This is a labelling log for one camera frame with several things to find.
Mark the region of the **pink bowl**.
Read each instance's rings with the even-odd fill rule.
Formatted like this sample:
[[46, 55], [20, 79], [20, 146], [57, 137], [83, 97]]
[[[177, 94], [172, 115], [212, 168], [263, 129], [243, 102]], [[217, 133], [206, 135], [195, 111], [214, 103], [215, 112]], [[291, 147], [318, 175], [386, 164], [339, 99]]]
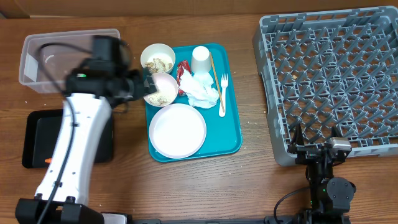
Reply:
[[156, 107], [173, 103], [178, 95], [178, 85], [174, 77], [168, 73], [154, 73], [152, 79], [157, 91], [145, 96], [145, 101]]

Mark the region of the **white bowl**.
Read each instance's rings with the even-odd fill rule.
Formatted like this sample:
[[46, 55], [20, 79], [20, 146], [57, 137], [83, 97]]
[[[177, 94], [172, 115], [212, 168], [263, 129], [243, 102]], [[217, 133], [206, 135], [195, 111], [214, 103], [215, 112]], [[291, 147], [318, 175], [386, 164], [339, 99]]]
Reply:
[[176, 61], [174, 50], [165, 44], [152, 44], [141, 53], [142, 68], [151, 73], [171, 73]]

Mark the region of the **white napkin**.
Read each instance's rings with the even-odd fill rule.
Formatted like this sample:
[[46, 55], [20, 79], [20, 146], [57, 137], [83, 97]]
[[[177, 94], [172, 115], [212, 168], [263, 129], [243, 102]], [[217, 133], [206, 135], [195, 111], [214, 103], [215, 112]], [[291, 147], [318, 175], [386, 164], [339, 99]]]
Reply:
[[187, 95], [190, 106], [209, 109], [214, 107], [219, 99], [219, 93], [212, 84], [214, 81], [208, 72], [192, 75], [184, 69], [180, 76], [179, 88]]

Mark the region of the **white paper cup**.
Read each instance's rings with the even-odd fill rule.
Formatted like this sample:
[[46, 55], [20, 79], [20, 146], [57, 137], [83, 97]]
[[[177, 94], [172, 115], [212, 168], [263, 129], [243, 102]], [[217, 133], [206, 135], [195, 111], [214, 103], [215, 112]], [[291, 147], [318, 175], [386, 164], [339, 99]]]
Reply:
[[211, 70], [210, 51], [205, 46], [193, 49], [191, 69], [193, 73], [208, 73]]

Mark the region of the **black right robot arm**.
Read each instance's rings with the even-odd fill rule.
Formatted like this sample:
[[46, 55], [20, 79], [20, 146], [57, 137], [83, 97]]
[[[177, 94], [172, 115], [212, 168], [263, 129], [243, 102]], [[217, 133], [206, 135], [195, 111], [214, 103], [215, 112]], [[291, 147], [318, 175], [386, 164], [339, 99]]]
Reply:
[[345, 214], [350, 210], [356, 186], [342, 177], [334, 176], [333, 168], [344, 163], [351, 151], [351, 144], [336, 127], [332, 128], [331, 138], [327, 142], [306, 146], [302, 128], [296, 125], [288, 152], [297, 156], [297, 165], [306, 166], [311, 207], [294, 215], [292, 223], [350, 222]]

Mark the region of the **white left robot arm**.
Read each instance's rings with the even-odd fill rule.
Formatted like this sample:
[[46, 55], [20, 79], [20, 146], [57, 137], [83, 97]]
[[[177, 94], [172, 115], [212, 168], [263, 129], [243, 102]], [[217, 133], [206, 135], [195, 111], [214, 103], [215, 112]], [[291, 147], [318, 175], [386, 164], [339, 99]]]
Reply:
[[113, 109], [155, 93], [150, 74], [131, 70], [125, 42], [95, 35], [90, 57], [74, 68], [62, 88], [42, 62], [38, 67], [63, 96], [63, 116], [52, 161], [34, 198], [19, 199], [19, 223], [132, 223], [125, 213], [88, 207], [91, 171]]

